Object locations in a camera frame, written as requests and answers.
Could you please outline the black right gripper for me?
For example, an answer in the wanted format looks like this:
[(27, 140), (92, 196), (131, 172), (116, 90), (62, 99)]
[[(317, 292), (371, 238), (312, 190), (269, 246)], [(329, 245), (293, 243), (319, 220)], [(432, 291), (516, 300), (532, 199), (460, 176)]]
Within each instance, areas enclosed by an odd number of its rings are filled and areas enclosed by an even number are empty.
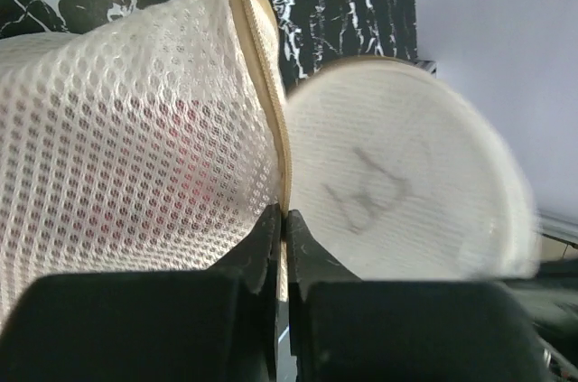
[(577, 261), (543, 263), (530, 279), (506, 281), (533, 322), (553, 381), (577, 379)]

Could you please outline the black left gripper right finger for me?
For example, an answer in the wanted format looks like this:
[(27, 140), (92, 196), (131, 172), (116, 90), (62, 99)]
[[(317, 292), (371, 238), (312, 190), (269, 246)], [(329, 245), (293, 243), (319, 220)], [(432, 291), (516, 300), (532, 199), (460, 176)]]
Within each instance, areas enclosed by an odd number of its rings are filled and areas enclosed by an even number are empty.
[(544, 349), (506, 287), (362, 281), (291, 211), (291, 351), (301, 381), (547, 381)]

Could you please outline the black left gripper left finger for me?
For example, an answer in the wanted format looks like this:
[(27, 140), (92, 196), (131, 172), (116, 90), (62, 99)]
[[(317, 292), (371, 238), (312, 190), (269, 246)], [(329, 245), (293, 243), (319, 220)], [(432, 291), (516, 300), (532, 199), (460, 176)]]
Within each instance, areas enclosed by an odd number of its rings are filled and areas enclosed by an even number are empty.
[(273, 381), (282, 215), (205, 270), (49, 275), (1, 333), (4, 381)]

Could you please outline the white mesh cylindrical laundry bag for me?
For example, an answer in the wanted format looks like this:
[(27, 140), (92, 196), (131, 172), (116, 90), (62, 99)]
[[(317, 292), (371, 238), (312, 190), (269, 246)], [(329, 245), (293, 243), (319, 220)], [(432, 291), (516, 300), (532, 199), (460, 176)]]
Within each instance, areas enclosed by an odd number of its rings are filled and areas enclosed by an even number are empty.
[(286, 92), (268, 0), (169, 0), (1, 42), (1, 314), (46, 275), (205, 269), (270, 205), (368, 280), (529, 278), (536, 205), (497, 130), (414, 64)]

